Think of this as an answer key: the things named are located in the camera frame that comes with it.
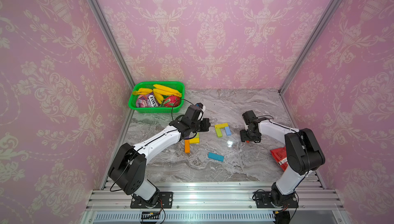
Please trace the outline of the yellow block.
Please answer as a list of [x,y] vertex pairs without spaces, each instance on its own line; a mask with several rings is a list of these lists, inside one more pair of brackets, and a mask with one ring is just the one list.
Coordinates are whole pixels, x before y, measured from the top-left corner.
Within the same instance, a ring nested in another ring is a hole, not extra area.
[[228,123],[216,124],[214,127],[216,129],[223,129],[225,127],[228,127]]
[[196,136],[195,138],[190,139],[189,143],[190,144],[199,144],[200,143],[200,138],[198,136]]

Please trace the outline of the light green block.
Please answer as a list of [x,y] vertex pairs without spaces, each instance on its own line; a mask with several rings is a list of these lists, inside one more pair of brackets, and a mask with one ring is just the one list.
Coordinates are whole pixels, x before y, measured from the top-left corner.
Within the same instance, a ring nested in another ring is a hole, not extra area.
[[223,137],[223,134],[222,134],[222,132],[221,132],[221,129],[215,128],[215,132],[216,132],[216,135],[217,135],[218,138]]

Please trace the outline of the orange block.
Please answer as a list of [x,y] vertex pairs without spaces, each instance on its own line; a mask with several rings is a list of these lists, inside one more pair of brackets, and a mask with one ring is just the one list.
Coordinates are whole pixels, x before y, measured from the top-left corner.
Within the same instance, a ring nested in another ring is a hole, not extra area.
[[185,151],[186,154],[190,153],[190,141],[189,140],[185,140],[184,151]]

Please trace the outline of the light blue block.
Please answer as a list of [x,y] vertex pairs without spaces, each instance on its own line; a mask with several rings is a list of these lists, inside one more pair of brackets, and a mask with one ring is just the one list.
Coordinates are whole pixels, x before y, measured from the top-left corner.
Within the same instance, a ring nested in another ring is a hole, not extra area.
[[229,128],[228,126],[226,126],[224,129],[225,129],[226,135],[227,135],[227,136],[231,136],[230,128]]

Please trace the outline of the teal block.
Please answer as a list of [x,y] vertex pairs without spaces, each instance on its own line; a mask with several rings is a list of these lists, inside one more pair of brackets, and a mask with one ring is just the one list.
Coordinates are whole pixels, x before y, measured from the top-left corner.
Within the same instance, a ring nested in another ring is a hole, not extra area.
[[224,156],[218,155],[218,154],[214,154],[214,153],[208,153],[208,158],[216,160],[216,161],[220,161],[220,162],[224,161]]

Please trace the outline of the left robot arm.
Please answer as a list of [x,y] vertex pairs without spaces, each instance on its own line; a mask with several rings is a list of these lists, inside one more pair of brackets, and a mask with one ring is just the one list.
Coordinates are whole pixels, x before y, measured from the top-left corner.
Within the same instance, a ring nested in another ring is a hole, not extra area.
[[197,121],[172,121],[151,138],[135,145],[123,144],[109,168],[108,177],[126,195],[135,195],[144,207],[155,207],[160,190],[145,177],[148,163],[168,147],[189,138],[191,133],[208,132],[208,118]]

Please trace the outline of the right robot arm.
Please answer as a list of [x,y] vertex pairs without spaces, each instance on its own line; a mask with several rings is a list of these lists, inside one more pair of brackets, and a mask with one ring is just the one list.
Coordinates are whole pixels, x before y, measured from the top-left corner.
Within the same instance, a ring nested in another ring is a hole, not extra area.
[[265,118],[246,119],[240,131],[242,142],[260,142],[262,135],[272,137],[285,145],[288,167],[271,186],[271,192],[262,197],[255,194],[260,208],[297,208],[296,188],[325,163],[325,156],[311,129],[290,128]]

